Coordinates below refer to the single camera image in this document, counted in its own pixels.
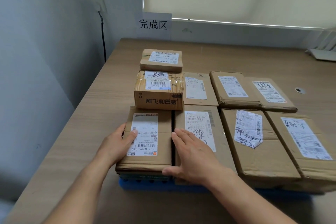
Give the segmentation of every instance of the black cable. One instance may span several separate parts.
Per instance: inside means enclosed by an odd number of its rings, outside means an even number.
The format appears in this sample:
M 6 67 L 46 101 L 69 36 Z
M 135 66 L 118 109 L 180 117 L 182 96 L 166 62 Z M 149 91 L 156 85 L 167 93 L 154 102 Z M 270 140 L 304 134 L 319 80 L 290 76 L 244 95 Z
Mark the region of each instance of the black cable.
M 101 37 L 103 38 L 103 46 L 104 46 L 104 61 L 106 63 L 106 48 L 105 48 L 105 39 L 104 39 L 104 18 L 102 15 L 99 13 L 100 20 L 101 20 Z

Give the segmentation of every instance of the wall socket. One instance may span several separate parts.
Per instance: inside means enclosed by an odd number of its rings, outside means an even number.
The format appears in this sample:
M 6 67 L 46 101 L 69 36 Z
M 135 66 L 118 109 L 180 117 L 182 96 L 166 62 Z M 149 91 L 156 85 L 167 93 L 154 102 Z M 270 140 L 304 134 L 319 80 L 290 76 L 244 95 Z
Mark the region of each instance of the wall socket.
M 107 13 L 104 0 L 90 0 L 97 12 Z

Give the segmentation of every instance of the cardboard box with black text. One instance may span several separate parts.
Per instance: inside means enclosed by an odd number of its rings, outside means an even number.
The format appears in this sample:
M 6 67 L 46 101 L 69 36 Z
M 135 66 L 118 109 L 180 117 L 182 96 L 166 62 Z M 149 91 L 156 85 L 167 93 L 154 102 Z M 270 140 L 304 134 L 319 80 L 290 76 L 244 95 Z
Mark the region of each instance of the cardboard box with black text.
M 183 110 L 183 75 L 139 71 L 134 87 L 137 108 Z
M 181 73 L 183 68 L 182 52 L 144 49 L 140 70 Z
M 270 123 L 259 110 L 220 114 L 239 176 L 253 188 L 275 188 L 301 177 Z
M 220 108 L 261 109 L 242 73 L 211 71 L 210 78 Z
M 284 189 L 327 192 L 336 190 L 336 147 L 308 116 L 265 112 L 302 180 Z
M 218 161 L 236 172 L 221 119 L 216 106 L 185 105 L 184 111 L 175 111 L 175 128 L 193 132 L 196 137 L 207 144 Z M 175 148 L 175 166 L 179 166 L 180 158 Z M 177 179 L 176 184 L 185 185 Z
M 183 101 L 185 105 L 218 106 L 210 76 L 203 73 L 182 72 L 184 78 Z
M 167 179 L 162 170 L 171 166 L 171 111 L 131 106 L 123 138 L 138 135 L 115 171 L 123 178 Z
M 297 112 L 292 101 L 272 79 L 245 77 L 245 80 L 254 89 L 263 111 Z

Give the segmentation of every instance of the wooden table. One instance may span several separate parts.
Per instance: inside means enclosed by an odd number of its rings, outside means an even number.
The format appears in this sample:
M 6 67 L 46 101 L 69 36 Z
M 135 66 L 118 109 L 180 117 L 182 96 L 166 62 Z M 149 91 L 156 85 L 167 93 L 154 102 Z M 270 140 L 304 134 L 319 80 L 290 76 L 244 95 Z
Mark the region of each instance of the wooden table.
M 335 143 L 336 63 L 303 50 L 122 39 L 112 52 L 5 223 L 39 223 L 53 209 L 103 138 L 126 121 L 143 49 L 181 50 L 183 70 L 242 72 L 272 78 Z M 301 87 L 306 94 L 297 93 Z M 336 192 L 312 201 L 274 202 L 300 223 L 335 223 Z M 118 185 L 114 167 L 101 191 L 97 223 L 231 223 L 210 194 L 132 192 Z

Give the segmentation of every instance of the blue plastic tray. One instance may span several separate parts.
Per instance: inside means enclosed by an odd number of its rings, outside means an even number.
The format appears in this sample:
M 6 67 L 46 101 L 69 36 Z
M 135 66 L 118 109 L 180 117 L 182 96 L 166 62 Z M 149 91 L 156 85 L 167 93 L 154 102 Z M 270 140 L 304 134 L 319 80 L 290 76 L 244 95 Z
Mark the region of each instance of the blue plastic tray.
M 148 181 L 119 179 L 119 185 L 125 190 L 144 190 L 144 191 L 174 191 L 191 193 L 208 193 L 203 186 L 175 185 L 172 179 L 168 181 Z M 290 199 L 290 200 L 310 200 L 311 195 L 306 192 L 288 191 L 282 189 L 256 189 L 256 191 L 267 199 Z

